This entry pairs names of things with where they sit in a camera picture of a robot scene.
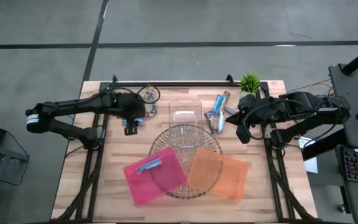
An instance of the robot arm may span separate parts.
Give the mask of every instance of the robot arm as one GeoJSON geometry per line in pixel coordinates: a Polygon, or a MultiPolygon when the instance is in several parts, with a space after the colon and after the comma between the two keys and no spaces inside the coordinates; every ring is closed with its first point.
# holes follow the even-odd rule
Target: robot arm
{"type": "Polygon", "coordinates": [[[322,124],[342,124],[349,119],[349,104],[341,96],[317,97],[307,92],[294,92],[280,95],[278,98],[257,100],[254,95],[240,99],[239,112],[228,117],[227,122],[237,125],[237,137],[242,143],[248,143],[251,135],[249,127],[255,124],[281,123],[303,119],[302,122],[287,128],[273,129],[267,133],[275,147],[281,147],[298,134],[322,124]]]}
{"type": "Polygon", "coordinates": [[[94,112],[108,114],[126,119],[125,135],[137,134],[136,118],[145,116],[145,104],[137,93],[116,93],[115,88],[108,88],[89,98],[60,102],[38,103],[34,108],[25,112],[27,130],[32,133],[51,131],[65,138],[77,138],[85,149],[99,146],[97,130],[94,128],[79,128],[55,119],[56,116],[94,112]]]}

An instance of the potted plant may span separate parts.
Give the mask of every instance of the potted plant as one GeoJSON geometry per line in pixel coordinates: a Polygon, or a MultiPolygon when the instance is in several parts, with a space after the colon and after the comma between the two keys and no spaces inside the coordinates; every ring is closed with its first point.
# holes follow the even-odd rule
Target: potted plant
{"type": "Polygon", "coordinates": [[[259,90],[259,78],[254,73],[248,73],[247,75],[242,76],[240,83],[241,87],[241,96],[246,96],[247,94],[255,94],[259,90]]]}

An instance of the gray floor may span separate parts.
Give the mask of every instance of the gray floor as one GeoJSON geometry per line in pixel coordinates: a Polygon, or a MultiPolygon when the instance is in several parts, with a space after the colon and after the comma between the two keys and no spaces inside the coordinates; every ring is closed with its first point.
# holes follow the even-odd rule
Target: gray floor
{"type": "MultiPolygon", "coordinates": [[[[102,0],[0,0],[0,44],[91,43],[102,0]]],[[[100,42],[358,40],[358,0],[110,0],[100,42]]],[[[48,220],[67,141],[25,130],[37,102],[77,98],[89,49],[0,50],[0,127],[31,155],[19,187],[4,186],[0,223],[48,220]]],[[[90,80],[222,80],[247,72],[285,80],[287,90],[328,78],[328,66],[358,55],[358,45],[98,49],[90,80]]],[[[324,93],[324,87],[312,92],[324,93]]],[[[322,127],[308,133],[317,136],[322,127]]],[[[332,155],[319,158],[334,169],[332,155]]],[[[336,211],[339,189],[310,175],[319,217],[336,211]]]]}

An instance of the wooden table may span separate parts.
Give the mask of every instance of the wooden table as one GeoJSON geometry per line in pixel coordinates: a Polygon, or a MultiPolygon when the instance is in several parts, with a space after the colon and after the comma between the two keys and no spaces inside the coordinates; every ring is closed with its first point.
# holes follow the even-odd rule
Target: wooden table
{"type": "MultiPolygon", "coordinates": [[[[267,81],[271,96],[285,93],[281,80],[267,81]]],[[[80,98],[86,98],[99,91],[100,82],[84,82],[80,98]]],[[[138,129],[138,135],[125,136],[121,120],[110,117],[98,194],[94,211],[94,222],[269,222],[277,221],[272,186],[263,141],[251,139],[241,144],[236,136],[236,126],[226,123],[223,133],[216,135],[223,154],[249,163],[243,199],[239,204],[206,194],[202,197],[183,200],[162,196],[152,203],[135,207],[127,186],[123,169],[126,165],[146,156],[154,139],[168,128],[168,104],[172,100],[198,99],[202,102],[203,113],[211,110],[216,95],[229,90],[232,95],[227,103],[236,108],[240,91],[238,87],[160,87],[161,99],[157,103],[158,115],[148,120],[138,129]]],[[[77,114],[75,125],[81,128],[92,125],[93,113],[77,114]]],[[[292,123],[279,124],[285,128],[292,123]]],[[[256,136],[261,135],[260,126],[251,129],[256,136]]],[[[72,141],[67,152],[81,146],[72,141]]],[[[58,187],[52,218],[56,218],[69,206],[81,185],[86,151],[80,150],[65,159],[58,187]]],[[[298,148],[288,147],[285,154],[285,167],[292,192],[306,210],[317,217],[313,196],[298,148]]],[[[284,217],[288,217],[283,192],[280,191],[284,217]]]]}

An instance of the pink plastic tray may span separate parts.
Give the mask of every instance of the pink plastic tray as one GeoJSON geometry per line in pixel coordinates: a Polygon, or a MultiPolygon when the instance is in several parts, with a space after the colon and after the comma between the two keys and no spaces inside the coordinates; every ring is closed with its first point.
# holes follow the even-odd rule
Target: pink plastic tray
{"type": "Polygon", "coordinates": [[[175,151],[170,147],[126,166],[124,173],[137,206],[149,203],[186,183],[186,175],[180,167],[175,151]],[[136,168],[158,158],[161,159],[162,165],[137,173],[136,168]]]}

